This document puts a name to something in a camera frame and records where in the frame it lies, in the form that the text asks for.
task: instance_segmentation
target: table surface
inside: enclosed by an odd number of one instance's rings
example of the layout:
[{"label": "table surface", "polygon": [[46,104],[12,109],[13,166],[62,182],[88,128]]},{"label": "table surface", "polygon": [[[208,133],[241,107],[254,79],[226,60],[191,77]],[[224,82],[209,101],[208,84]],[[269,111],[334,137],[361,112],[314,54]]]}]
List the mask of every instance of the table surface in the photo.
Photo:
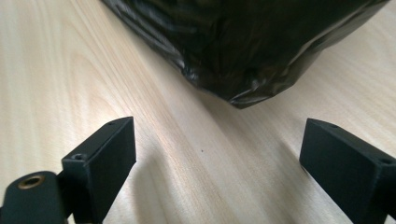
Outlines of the table surface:
[{"label": "table surface", "polygon": [[99,1],[0,1],[0,194],[106,122],[137,164],[105,223],[350,223],[298,162],[307,118],[396,157],[396,2],[238,110],[192,87]]}]

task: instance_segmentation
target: shiny black plastic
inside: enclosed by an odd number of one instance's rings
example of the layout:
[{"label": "shiny black plastic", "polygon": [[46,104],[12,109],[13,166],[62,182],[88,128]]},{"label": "shiny black plastic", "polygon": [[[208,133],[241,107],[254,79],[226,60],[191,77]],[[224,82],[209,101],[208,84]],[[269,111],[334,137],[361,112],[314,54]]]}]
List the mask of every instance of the shiny black plastic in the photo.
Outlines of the shiny black plastic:
[{"label": "shiny black plastic", "polygon": [[103,0],[194,86],[244,108],[292,86],[389,0]]}]

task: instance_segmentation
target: wrinkled plastic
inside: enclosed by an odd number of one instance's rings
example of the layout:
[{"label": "wrinkled plastic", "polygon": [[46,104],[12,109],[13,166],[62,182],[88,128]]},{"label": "wrinkled plastic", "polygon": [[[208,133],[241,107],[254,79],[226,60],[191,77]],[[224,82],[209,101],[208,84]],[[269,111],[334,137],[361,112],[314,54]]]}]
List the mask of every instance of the wrinkled plastic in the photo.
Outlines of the wrinkled plastic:
[{"label": "wrinkled plastic", "polygon": [[292,86],[388,0],[103,0],[194,86],[244,108]]}]

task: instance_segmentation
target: wood grain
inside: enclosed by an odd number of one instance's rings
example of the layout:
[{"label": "wood grain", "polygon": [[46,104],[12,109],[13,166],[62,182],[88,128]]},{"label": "wood grain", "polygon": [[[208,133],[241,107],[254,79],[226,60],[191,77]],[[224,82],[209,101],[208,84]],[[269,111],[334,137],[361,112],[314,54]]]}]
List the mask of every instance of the wood grain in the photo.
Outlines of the wood grain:
[{"label": "wood grain", "polygon": [[138,162],[105,223],[350,223],[298,157],[307,118],[396,157],[396,3],[297,84],[238,110],[193,88],[99,1],[0,1],[0,199],[104,123]]}]

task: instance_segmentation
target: black plastic bag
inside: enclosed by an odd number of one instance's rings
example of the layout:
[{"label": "black plastic bag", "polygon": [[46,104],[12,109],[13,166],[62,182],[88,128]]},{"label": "black plastic bag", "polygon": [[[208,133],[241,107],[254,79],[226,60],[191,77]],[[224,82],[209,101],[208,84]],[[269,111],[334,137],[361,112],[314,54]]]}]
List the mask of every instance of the black plastic bag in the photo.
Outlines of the black plastic bag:
[{"label": "black plastic bag", "polygon": [[103,0],[194,86],[244,108],[292,86],[388,0]]}]

